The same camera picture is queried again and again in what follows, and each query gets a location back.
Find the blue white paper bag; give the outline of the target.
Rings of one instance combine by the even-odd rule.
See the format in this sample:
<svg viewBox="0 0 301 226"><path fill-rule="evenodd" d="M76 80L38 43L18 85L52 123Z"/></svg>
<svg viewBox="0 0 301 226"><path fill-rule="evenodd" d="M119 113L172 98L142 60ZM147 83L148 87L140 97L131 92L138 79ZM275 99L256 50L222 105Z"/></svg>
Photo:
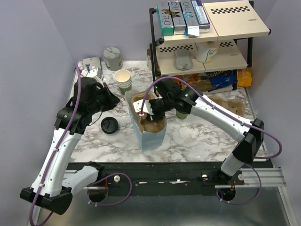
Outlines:
<svg viewBox="0 0 301 226"><path fill-rule="evenodd" d="M142 100L144 95L145 92L139 92L138 90L126 91L125 100L141 150L148 151L160 147L163 144L167 121L166 117L162 120L147 121L146 118L141 118L139 114L135 112L133 103Z"/></svg>

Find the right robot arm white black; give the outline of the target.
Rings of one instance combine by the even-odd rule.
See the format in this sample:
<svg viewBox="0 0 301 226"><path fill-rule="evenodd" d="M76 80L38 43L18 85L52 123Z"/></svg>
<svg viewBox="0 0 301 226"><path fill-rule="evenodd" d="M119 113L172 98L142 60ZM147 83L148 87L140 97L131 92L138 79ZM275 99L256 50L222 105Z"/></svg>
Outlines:
<svg viewBox="0 0 301 226"><path fill-rule="evenodd" d="M228 184L237 170L244 164L253 162L263 142L263 121L251 121L238 116L196 91L191 85L180 89L175 80L172 76L161 76L152 83L151 86L156 88L161 97L144 104L151 107L151 115L146 117L147 120L162 119L165 112L175 109L205 119L228 133L238 144L216 173L219 183Z"/></svg>

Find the brown pulp cup carrier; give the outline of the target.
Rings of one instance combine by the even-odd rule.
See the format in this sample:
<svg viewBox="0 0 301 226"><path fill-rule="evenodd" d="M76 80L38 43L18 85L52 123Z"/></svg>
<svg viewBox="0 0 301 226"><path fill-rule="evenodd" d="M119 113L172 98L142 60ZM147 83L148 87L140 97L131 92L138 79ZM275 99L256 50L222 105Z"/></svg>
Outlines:
<svg viewBox="0 0 301 226"><path fill-rule="evenodd" d="M138 125L138 129L143 132L157 133L166 128L166 118L154 119L152 115L140 117L139 113L135 112L134 102L143 100L145 92L138 92L131 98L131 111L133 113L134 121Z"/></svg>

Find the green paper coffee cup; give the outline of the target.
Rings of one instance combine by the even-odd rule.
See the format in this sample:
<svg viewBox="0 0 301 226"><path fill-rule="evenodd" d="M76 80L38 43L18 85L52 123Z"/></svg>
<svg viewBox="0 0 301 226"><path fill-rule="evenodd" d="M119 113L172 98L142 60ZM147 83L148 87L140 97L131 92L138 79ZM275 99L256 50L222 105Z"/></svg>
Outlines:
<svg viewBox="0 0 301 226"><path fill-rule="evenodd" d="M177 117L178 119L184 120L184 119L187 118L187 116L188 116L187 113L184 113L184 112L181 112L181 111L177 111L177 110L176 110L176 117Z"/></svg>

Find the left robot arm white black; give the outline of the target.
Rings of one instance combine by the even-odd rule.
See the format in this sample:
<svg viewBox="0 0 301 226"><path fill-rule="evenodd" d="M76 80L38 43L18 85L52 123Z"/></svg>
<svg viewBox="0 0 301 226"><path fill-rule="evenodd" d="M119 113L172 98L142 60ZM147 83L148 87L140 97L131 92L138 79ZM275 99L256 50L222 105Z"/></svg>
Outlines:
<svg viewBox="0 0 301 226"><path fill-rule="evenodd" d="M77 81L73 97L56 115L54 135L44 164L32 185L21 190L20 198L62 215L73 196L85 186L101 185L104 167L98 163L87 163L69 179L64 179L64 174L92 116L112 110L119 102L106 83L99 83L94 78Z"/></svg>

